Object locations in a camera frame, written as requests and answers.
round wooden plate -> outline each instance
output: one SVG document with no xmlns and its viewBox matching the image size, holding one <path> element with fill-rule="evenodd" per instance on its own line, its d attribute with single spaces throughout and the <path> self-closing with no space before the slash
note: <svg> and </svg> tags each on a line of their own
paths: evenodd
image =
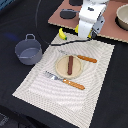
<svg viewBox="0 0 128 128">
<path fill-rule="evenodd" d="M 81 59 L 77 56 L 73 56 L 72 74 L 68 75 L 68 62 L 69 56 L 66 55 L 59 58 L 55 64 L 56 72 L 63 78 L 72 79 L 78 77 L 83 71 L 83 64 Z"/>
</svg>

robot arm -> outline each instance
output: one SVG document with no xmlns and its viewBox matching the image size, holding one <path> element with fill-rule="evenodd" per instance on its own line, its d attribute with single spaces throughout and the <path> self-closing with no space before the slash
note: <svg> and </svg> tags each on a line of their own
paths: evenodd
<svg viewBox="0 0 128 128">
<path fill-rule="evenodd" d="M 91 36 L 96 36 L 105 22 L 102 14 L 106 10 L 109 0 L 83 0 L 79 13 L 78 36 L 86 39 L 91 31 Z"/>
</svg>

table surface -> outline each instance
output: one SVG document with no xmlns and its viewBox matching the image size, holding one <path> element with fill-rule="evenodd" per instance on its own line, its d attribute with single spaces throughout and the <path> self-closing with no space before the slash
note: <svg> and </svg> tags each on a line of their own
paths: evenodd
<svg viewBox="0 0 128 128">
<path fill-rule="evenodd" d="M 38 12 L 38 32 L 47 42 L 52 42 L 60 27 L 48 24 L 49 17 L 63 0 L 44 0 Z M 35 12 L 37 0 L 16 0 L 0 12 L 0 105 L 30 116 L 51 128 L 76 128 L 76 126 L 26 103 L 12 93 L 33 68 L 20 63 L 15 46 L 34 34 L 43 52 L 48 45 L 37 34 Z M 75 34 L 73 30 L 65 32 Z M 96 40 L 115 45 L 90 128 L 128 127 L 128 44 L 96 37 Z"/>
</svg>

striped placemat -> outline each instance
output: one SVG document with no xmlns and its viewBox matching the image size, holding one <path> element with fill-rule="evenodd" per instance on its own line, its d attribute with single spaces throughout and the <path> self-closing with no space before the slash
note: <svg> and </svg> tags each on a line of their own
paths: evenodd
<svg viewBox="0 0 128 128">
<path fill-rule="evenodd" d="M 80 38 L 65 33 L 68 40 Z M 64 43 L 59 34 L 52 43 Z M 26 76 L 13 96 L 52 113 L 79 128 L 89 128 L 114 46 L 100 41 L 75 42 L 62 46 L 49 46 L 41 61 Z M 97 63 L 83 61 L 84 70 L 73 82 L 85 86 L 85 90 L 67 86 L 61 81 L 49 80 L 47 70 L 55 75 L 56 60 L 63 56 L 58 50 L 85 55 L 97 59 Z"/>
</svg>

knife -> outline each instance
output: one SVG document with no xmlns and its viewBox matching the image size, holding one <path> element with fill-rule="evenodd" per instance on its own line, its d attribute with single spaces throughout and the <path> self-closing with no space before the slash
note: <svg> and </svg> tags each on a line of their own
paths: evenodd
<svg viewBox="0 0 128 128">
<path fill-rule="evenodd" d="M 71 55 L 70 53 L 66 52 L 66 51 L 63 51 L 63 50 L 59 50 L 59 52 L 63 53 L 63 54 L 66 54 L 66 55 Z M 72 54 L 72 55 L 75 55 L 77 56 L 78 58 L 82 59 L 82 60 L 86 60 L 86 61 L 89 61 L 89 62 L 93 62 L 93 63 L 96 63 L 97 60 L 96 59 L 93 59 L 93 58 L 90 58 L 90 57 L 86 57 L 86 56 L 81 56 L 81 55 L 76 55 L 76 54 Z"/>
</svg>

